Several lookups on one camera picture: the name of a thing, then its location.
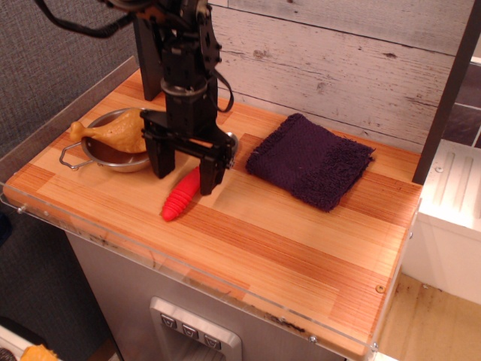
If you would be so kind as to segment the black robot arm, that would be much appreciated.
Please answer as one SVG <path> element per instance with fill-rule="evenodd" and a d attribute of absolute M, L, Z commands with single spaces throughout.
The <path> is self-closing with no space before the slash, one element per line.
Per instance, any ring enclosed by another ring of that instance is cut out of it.
<path fill-rule="evenodd" d="M 218 84 L 225 78 L 216 70 L 221 45 L 215 38 L 212 7 L 206 1 L 108 1 L 107 6 L 143 20 L 153 51 L 142 52 L 161 67 L 159 87 L 165 111 L 144 110 L 143 137 L 153 171 L 164 178 L 175 169 L 175 154 L 200 160 L 200 191 L 212 193 L 222 183 L 234 158 L 234 140 L 217 125 L 220 112 Z"/>

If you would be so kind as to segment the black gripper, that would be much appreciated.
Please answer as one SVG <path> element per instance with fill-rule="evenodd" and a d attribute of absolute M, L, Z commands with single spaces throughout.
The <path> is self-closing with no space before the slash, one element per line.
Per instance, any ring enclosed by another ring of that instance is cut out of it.
<path fill-rule="evenodd" d="M 153 172 L 159 179 L 168 176 L 175 169 L 177 151 L 194 156 L 200 159 L 200 193 L 209 196 L 234 159 L 235 140 L 217 125 L 217 85 L 196 91 L 168 87 L 165 101 L 164 111 L 141 112 Z"/>

